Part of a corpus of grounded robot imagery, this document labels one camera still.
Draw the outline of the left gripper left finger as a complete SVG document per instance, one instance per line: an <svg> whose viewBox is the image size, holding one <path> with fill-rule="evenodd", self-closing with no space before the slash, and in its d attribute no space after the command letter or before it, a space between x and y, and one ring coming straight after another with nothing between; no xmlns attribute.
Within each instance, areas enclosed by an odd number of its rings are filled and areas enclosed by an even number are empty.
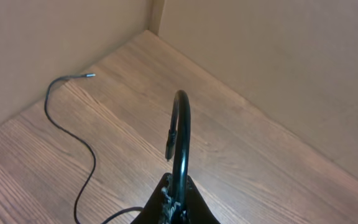
<svg viewBox="0 0 358 224"><path fill-rule="evenodd" d="M135 217L131 224L159 224L163 217L163 205L166 201L166 195L162 189L167 188L169 179L172 175L165 173L157 184L152 195L145 204L143 210Z"/></svg>

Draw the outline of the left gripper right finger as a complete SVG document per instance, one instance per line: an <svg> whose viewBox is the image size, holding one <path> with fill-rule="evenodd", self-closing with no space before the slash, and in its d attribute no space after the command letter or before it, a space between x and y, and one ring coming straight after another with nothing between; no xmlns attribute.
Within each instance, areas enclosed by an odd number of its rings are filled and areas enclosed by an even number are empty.
<svg viewBox="0 0 358 224"><path fill-rule="evenodd" d="M184 208L186 224L220 224L189 175L186 178Z"/></svg>

